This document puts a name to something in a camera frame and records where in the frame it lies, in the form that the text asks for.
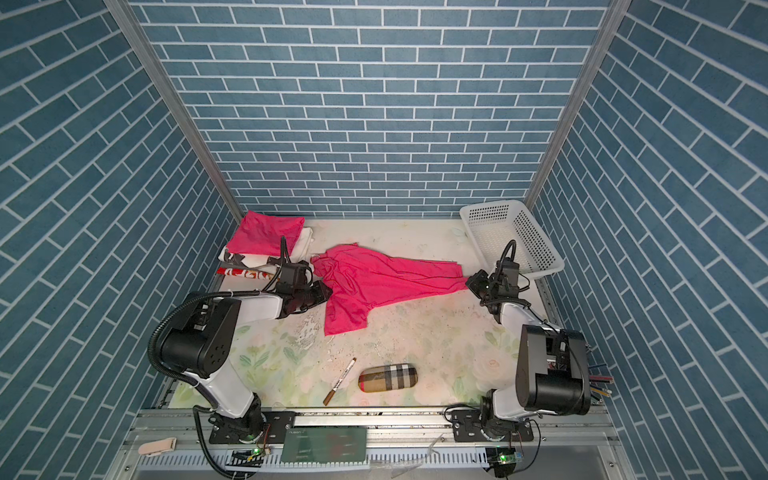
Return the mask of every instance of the blue brick wall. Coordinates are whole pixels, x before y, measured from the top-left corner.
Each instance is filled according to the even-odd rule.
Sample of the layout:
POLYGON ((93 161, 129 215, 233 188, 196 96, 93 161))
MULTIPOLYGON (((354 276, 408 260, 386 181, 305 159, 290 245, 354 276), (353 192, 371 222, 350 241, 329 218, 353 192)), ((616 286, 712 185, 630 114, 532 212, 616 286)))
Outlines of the blue brick wall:
POLYGON ((645 478, 768 478, 767 26, 634 0, 535 209, 645 478))
POLYGON ((0 478, 91 478, 234 225, 101 0, 1 0, 0 32, 0 478))
POLYGON ((523 198, 608 0, 258 3, 131 3, 239 202, 450 217, 523 198))

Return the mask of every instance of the white plastic basket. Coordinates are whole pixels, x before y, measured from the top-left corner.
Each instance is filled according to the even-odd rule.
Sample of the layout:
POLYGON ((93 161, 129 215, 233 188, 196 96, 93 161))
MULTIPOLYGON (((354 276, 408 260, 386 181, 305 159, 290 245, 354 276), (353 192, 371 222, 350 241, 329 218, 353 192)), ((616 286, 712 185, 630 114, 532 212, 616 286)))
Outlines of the white plastic basket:
POLYGON ((517 200, 467 205, 459 211, 480 263, 486 272, 496 262, 509 240, 518 242, 515 262, 520 273, 535 280, 565 268, 563 257, 552 245, 531 212, 517 200))

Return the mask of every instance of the black mounting plate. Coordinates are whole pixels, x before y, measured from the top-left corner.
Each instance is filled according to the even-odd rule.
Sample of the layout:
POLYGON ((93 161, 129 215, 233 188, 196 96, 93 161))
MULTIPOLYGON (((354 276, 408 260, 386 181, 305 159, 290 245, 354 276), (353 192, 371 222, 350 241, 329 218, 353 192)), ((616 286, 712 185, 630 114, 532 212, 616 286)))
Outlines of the black mounting plate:
MULTIPOLYGON (((268 445, 272 445, 274 443, 285 442, 286 432, 288 429, 293 427, 293 420, 296 419, 296 412, 261 412, 261 414, 264 416, 264 432, 266 432, 266 428, 269 426, 266 443, 268 445)), ((259 435, 255 443, 247 444, 239 443, 237 440, 234 440, 236 436, 229 435, 226 429, 220 428, 218 430, 211 431, 208 443, 211 445, 262 445, 264 442, 264 432, 259 435)))
POLYGON ((453 424, 454 442, 532 442, 533 430, 531 426, 520 423, 517 430, 506 433, 503 437, 486 435, 480 428, 480 411, 478 410, 454 410, 451 412, 453 424))

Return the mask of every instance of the crumpled pink fabric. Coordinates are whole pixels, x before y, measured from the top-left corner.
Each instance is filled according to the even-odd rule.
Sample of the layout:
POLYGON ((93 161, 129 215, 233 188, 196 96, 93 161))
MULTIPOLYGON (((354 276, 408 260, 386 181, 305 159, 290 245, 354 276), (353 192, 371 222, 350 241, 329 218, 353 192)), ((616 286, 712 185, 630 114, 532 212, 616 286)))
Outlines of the crumpled pink fabric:
POLYGON ((227 244, 229 253, 280 256, 280 238, 285 236, 288 251, 301 235, 304 217, 270 217, 248 212, 227 244))
POLYGON ((338 245, 312 258, 315 275, 333 289, 326 306, 326 335, 368 326, 368 312, 426 296, 467 288, 455 262, 392 258, 352 245, 338 245))

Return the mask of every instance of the folded white cloth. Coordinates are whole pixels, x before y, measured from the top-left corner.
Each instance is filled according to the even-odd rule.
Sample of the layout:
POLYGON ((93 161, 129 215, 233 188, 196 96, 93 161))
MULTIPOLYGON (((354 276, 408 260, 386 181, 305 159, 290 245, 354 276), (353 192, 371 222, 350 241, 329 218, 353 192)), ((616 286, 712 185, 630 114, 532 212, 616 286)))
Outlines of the folded white cloth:
MULTIPOLYGON (((304 260, 307 251, 310 249, 310 243, 312 243, 312 229, 304 227, 301 229, 299 239, 296 241, 296 245, 293 246, 293 251, 290 253, 290 261, 296 263, 304 260)), ((260 266, 265 266, 266 260, 269 257, 269 255, 256 255, 252 253, 229 253, 226 245, 221 250, 221 254, 219 254, 220 261, 242 268, 258 268, 260 266)))

